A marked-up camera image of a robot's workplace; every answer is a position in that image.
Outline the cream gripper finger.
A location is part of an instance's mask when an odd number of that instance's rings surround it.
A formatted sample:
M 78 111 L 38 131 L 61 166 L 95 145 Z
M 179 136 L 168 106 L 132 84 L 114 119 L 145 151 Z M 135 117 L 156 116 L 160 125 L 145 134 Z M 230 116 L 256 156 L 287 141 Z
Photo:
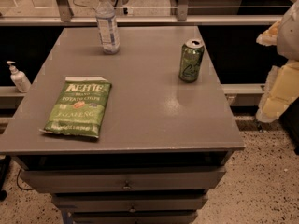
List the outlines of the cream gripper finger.
M 279 119 L 298 97 L 299 62 L 288 60 L 281 67 L 273 66 L 265 82 L 256 119 L 263 123 Z
M 267 30 L 258 35 L 256 42 L 263 46 L 275 46 L 277 44 L 279 26 L 280 21 L 276 21 Z

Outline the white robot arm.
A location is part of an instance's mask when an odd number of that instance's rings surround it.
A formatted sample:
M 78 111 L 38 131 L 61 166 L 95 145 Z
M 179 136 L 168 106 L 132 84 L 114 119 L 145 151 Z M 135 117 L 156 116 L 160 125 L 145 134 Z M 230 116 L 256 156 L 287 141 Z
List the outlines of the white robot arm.
M 264 46 L 276 46 L 278 55 L 287 59 L 281 67 L 273 66 L 267 75 L 264 94 L 256 119 L 270 123 L 299 97 L 299 0 L 256 39 Z

